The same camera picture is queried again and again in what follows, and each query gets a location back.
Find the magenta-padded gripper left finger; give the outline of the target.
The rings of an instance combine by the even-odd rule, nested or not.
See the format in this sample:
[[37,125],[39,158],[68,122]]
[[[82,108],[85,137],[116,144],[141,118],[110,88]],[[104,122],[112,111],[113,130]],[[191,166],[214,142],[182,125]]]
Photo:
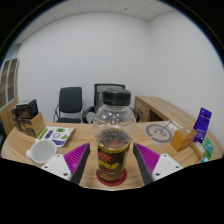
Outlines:
[[42,166],[42,169],[65,180],[69,180],[74,184],[79,184],[89,154],[90,144],[86,143],[65,155],[56,154]]

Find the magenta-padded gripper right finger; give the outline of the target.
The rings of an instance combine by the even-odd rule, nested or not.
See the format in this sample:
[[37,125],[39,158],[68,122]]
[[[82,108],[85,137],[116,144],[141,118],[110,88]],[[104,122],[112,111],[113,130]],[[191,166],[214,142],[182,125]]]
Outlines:
[[145,185],[182,169],[182,166],[168,154],[159,155],[138,143],[133,144],[133,153]]

